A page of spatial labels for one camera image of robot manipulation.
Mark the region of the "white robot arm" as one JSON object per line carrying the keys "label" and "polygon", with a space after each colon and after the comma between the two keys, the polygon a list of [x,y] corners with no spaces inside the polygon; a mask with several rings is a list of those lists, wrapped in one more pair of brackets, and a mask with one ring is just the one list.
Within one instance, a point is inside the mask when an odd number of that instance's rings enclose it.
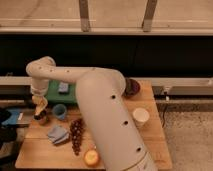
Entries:
{"label": "white robot arm", "polygon": [[43,96],[51,80],[76,85],[75,96],[107,171],[158,171],[125,105],[123,74],[98,67],[60,67],[51,57],[26,66],[31,93]]}

